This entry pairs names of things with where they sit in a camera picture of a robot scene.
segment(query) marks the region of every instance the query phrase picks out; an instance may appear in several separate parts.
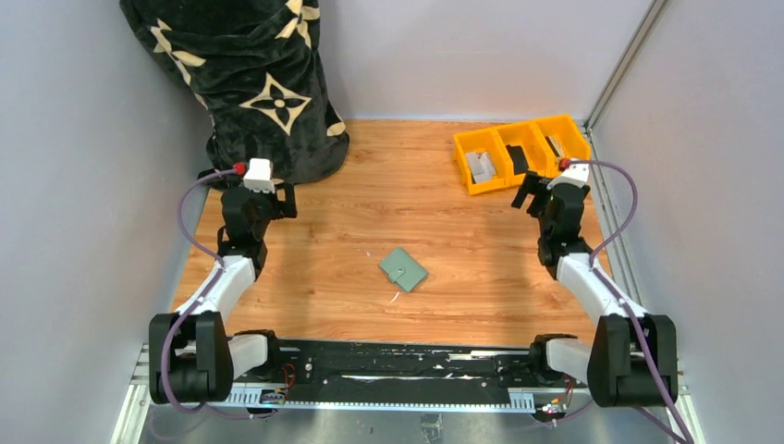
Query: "wooden table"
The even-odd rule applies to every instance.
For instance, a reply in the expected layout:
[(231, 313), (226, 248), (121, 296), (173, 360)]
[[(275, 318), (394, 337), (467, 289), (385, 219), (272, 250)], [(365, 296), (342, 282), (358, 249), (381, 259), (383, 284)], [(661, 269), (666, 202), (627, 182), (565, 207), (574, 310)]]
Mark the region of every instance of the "wooden table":
[[(271, 328), (288, 338), (508, 346), (571, 333), (592, 341), (577, 300), (539, 265), (537, 224), (509, 206), (515, 191), (469, 197), (459, 181), (452, 134), (487, 126), (349, 122), (346, 165), (297, 187), (299, 218), (270, 224), (266, 267), (227, 333)], [(223, 225), (219, 198), (210, 193), (196, 233), (208, 246)], [(601, 240), (590, 200), (582, 231), (593, 246)], [(378, 262), (398, 246), (430, 274), (391, 302), (398, 288)], [(212, 265), (191, 250), (175, 305)]]

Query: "gray floor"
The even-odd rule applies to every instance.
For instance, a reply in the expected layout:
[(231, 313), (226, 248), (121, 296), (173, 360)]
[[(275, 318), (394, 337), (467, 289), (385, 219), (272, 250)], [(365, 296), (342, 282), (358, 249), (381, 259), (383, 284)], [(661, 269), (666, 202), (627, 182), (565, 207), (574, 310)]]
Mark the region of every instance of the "gray floor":
[[(174, 436), (203, 419), (170, 407), (151, 408), (159, 435)], [(663, 418), (659, 409), (656, 415)], [(515, 413), (418, 413), (356, 411), (283, 411), (267, 420), (228, 421), (211, 416), (194, 431), (166, 442), (213, 444), (476, 444), (492, 443), (628, 443), (672, 442), (631, 409), (593, 406), (579, 418), (555, 429), (532, 426), (531, 416)], [(163, 442), (150, 433), (141, 443)]]

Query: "patterned blanket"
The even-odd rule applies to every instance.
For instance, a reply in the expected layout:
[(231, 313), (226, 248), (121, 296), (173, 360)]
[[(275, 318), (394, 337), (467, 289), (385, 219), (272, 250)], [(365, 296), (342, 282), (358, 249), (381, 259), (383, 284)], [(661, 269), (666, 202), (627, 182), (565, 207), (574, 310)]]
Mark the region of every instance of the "patterned blanket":
[(310, 182), (346, 159), (329, 103), (317, 0), (120, 0), (136, 38), (210, 114), (216, 169), (272, 160), (276, 178)]

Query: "robotic arm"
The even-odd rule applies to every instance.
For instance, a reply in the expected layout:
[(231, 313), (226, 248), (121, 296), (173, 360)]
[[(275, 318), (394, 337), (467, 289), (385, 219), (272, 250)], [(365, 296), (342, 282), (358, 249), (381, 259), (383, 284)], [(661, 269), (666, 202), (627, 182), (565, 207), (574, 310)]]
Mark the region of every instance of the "robotic arm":
[[(285, 193), (284, 201), (277, 198), (279, 190)], [(293, 187), (276, 186), (270, 162), (252, 159), (242, 187), (226, 190), (221, 204), (225, 225), (218, 230), (217, 239), (223, 264), (216, 260), (210, 276), (174, 313), (158, 314), (150, 322), (150, 394), (156, 403), (168, 402), (161, 363), (165, 336), (194, 303), (198, 306), (168, 351), (168, 379), (180, 402), (222, 401), (240, 375), (253, 369), (268, 378), (280, 368), (274, 332), (243, 332), (228, 339), (224, 323), (242, 293), (262, 272), (267, 255), (263, 237), (269, 223), (297, 216)]]
[(570, 335), (537, 336), (530, 348), (533, 372), (543, 384), (562, 378), (564, 373), (586, 382), (595, 402), (602, 407), (664, 405), (640, 353), (642, 348), (634, 335), (629, 311), (622, 306), (625, 304), (642, 325), (658, 377), (675, 400), (675, 325), (669, 317), (649, 314), (630, 299), (598, 261), (591, 264), (592, 250), (580, 237), (583, 201), (590, 190), (588, 166), (572, 164), (561, 169), (561, 175), (554, 179), (527, 175), (512, 206), (521, 208), (526, 196), (533, 196), (527, 213), (539, 221), (539, 260), (550, 276), (580, 301), (596, 326), (596, 335), (593, 347)]

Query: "white wall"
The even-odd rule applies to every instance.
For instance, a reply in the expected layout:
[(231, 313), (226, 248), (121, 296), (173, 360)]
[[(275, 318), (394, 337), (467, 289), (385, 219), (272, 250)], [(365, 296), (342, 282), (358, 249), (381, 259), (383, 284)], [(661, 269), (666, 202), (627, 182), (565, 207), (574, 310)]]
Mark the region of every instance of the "white wall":
[(321, 0), (344, 117), (585, 118), (650, 0)]
[(626, 241), (710, 443), (784, 433), (782, 106), (784, 3), (673, 1), (595, 130), (637, 179)]
[(2, 441), (103, 444), (187, 255), (209, 122), (117, 1), (2, 2), (0, 48)]

